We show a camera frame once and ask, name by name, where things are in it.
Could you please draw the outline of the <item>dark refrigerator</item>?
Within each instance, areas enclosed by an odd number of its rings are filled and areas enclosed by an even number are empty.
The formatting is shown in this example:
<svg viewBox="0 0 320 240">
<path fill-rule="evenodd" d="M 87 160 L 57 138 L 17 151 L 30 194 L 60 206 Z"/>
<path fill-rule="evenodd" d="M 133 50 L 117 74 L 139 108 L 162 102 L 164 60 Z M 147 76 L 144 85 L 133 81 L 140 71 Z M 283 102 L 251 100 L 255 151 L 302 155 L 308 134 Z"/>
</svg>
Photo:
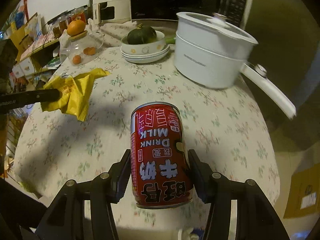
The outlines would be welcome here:
<svg viewBox="0 0 320 240">
<path fill-rule="evenodd" d="M 253 0 L 246 30 L 259 42 L 250 62 L 297 108 L 319 108 L 319 25 L 302 0 Z"/>
</svg>

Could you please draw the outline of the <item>white trash bin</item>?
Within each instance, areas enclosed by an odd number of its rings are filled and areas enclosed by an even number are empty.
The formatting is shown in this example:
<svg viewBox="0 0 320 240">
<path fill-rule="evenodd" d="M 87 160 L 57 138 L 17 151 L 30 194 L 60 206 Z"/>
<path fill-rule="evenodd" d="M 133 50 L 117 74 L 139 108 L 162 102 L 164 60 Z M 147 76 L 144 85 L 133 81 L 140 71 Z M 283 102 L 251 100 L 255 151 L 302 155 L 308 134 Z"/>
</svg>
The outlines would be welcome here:
<svg viewBox="0 0 320 240">
<path fill-rule="evenodd" d="M 203 237 L 204 229 L 202 228 L 181 228 L 171 234 L 173 240 L 202 240 Z"/>
</svg>

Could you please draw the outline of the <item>stacked white plates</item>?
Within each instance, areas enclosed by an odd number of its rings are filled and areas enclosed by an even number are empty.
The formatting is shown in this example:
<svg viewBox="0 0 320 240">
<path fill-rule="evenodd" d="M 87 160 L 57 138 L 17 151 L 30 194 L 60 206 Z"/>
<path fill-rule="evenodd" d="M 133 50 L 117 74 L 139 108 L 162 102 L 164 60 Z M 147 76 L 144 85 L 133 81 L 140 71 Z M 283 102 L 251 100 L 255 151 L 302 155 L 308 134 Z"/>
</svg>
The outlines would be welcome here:
<svg viewBox="0 0 320 240">
<path fill-rule="evenodd" d="M 145 63 L 153 63 L 158 60 L 161 60 L 164 58 L 170 50 L 170 46 L 167 44 L 161 51 L 152 53 L 152 54 L 146 54 L 146 55 L 130 55 L 126 54 L 120 50 L 123 58 L 131 63 L 136 63 L 136 64 L 145 64 Z"/>
</svg>

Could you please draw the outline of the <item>yellow snack wrapper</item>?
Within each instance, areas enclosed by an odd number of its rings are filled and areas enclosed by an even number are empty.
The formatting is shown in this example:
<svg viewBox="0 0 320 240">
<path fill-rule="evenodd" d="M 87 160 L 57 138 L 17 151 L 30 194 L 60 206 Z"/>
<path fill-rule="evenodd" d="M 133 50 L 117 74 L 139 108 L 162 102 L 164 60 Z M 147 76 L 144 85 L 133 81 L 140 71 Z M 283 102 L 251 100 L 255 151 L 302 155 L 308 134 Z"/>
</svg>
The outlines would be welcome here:
<svg viewBox="0 0 320 240">
<path fill-rule="evenodd" d="M 77 120 L 85 121 L 95 80 L 110 74 L 101 68 L 95 68 L 76 77 L 68 74 L 54 77 L 44 85 L 44 89 L 57 89 L 59 98 L 53 102 L 42 102 L 42 110 L 51 112 L 59 109 L 63 114 L 74 115 Z"/>
</svg>

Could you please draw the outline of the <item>red milk drink can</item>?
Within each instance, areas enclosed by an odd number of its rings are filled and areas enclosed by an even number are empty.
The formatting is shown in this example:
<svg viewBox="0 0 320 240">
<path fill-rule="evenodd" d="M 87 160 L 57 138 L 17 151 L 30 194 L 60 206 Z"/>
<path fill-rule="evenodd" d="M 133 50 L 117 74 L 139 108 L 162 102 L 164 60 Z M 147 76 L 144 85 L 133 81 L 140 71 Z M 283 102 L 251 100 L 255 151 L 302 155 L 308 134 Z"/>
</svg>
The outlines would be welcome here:
<svg viewBox="0 0 320 240">
<path fill-rule="evenodd" d="M 183 125 L 178 108 L 148 102 L 131 114 L 131 178 L 136 205 L 166 209 L 192 200 Z"/>
</svg>

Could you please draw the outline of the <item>large orange on teapot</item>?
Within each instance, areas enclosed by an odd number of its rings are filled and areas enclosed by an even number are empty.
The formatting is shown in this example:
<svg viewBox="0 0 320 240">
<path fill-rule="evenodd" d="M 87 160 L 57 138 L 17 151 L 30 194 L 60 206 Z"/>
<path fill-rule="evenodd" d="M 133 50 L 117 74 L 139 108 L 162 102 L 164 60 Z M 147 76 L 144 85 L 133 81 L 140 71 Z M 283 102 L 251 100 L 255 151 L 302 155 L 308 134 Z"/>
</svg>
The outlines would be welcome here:
<svg viewBox="0 0 320 240">
<path fill-rule="evenodd" d="M 69 36 L 76 36 L 85 30 L 86 24 L 82 20 L 73 20 L 67 28 Z"/>
</svg>

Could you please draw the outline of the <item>white bowl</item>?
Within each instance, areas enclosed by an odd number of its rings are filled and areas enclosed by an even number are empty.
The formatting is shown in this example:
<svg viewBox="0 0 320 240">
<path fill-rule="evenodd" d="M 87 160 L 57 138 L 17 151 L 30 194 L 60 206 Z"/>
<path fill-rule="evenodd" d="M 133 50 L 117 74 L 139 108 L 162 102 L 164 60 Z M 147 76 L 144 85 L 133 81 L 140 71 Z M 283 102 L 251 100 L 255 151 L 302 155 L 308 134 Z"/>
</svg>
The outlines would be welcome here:
<svg viewBox="0 0 320 240">
<path fill-rule="evenodd" d="M 156 31 L 155 42 L 146 44 L 128 44 L 127 35 L 121 39 L 121 51 L 128 55 L 150 55 L 164 50 L 167 44 L 175 44 L 176 37 L 166 37 L 161 31 Z"/>
</svg>

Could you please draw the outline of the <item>green kabocha squash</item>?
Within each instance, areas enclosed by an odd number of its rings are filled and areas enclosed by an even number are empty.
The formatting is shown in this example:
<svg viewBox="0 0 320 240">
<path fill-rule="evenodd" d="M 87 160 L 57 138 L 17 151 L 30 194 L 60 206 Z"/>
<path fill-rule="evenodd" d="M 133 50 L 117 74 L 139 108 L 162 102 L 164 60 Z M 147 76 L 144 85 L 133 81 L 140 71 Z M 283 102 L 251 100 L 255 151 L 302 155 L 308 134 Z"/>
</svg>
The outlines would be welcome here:
<svg viewBox="0 0 320 240">
<path fill-rule="evenodd" d="M 157 40 L 155 29 L 151 26 L 139 24 L 136 29 L 130 31 L 127 35 L 128 44 L 148 44 Z"/>
</svg>

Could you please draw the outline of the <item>white air fryer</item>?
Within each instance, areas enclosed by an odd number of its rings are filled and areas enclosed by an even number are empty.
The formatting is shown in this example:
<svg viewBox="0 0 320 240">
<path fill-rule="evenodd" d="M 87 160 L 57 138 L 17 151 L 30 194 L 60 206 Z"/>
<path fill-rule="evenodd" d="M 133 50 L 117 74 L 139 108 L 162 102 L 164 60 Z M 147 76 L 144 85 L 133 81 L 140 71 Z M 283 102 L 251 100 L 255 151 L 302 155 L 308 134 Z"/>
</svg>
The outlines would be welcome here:
<svg viewBox="0 0 320 240">
<path fill-rule="evenodd" d="M 131 18 L 130 0 L 93 0 L 93 22 L 123 22 Z"/>
</svg>

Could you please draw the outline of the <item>lower cardboard box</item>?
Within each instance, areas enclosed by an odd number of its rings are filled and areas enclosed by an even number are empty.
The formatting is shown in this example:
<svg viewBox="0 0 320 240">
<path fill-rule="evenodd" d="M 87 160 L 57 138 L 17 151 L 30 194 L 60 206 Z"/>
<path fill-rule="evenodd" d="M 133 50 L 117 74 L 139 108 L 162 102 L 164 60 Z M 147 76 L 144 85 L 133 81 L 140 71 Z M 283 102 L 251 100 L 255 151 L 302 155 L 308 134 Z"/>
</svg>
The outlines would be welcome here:
<svg viewBox="0 0 320 240">
<path fill-rule="evenodd" d="M 284 218 L 319 213 L 319 179 L 319 163 L 292 175 Z"/>
</svg>

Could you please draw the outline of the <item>white electric cooking pot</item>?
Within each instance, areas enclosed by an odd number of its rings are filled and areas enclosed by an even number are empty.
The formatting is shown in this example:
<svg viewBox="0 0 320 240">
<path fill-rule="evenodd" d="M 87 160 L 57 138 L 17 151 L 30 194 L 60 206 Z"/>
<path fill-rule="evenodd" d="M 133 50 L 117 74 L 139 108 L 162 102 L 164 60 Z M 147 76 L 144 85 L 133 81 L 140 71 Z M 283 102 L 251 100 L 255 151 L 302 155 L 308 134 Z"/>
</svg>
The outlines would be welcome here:
<svg viewBox="0 0 320 240">
<path fill-rule="evenodd" d="M 250 79 L 292 119 L 296 107 L 267 78 L 266 69 L 248 62 L 257 40 L 228 23 L 226 17 L 195 12 L 177 13 L 174 65 L 185 77 L 211 89 L 232 87 L 240 74 Z"/>
</svg>

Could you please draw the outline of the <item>wooden shelf unit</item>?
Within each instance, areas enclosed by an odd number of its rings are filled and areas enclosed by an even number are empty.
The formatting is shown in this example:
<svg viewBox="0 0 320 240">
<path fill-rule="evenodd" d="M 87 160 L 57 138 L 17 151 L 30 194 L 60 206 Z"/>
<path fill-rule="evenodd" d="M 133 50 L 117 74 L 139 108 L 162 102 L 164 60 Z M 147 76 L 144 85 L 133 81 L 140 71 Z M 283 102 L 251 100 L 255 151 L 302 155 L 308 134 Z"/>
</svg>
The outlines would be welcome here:
<svg viewBox="0 0 320 240">
<path fill-rule="evenodd" d="M 54 50 L 60 45 L 59 39 L 41 38 L 34 42 L 14 65 L 15 78 L 30 77 L 45 70 L 45 66 L 54 58 Z"/>
</svg>

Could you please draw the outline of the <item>red lidded jar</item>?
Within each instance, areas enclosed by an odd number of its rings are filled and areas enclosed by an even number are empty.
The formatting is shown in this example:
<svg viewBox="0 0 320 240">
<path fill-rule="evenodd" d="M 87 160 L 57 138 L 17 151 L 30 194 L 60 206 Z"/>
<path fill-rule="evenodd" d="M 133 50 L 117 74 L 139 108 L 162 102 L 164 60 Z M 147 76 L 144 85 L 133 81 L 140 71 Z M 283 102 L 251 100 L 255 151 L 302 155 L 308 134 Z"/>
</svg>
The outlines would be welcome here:
<svg viewBox="0 0 320 240">
<path fill-rule="evenodd" d="M 71 12 L 71 21 L 74 20 L 81 20 L 82 22 L 87 23 L 84 9 L 73 10 Z"/>
</svg>

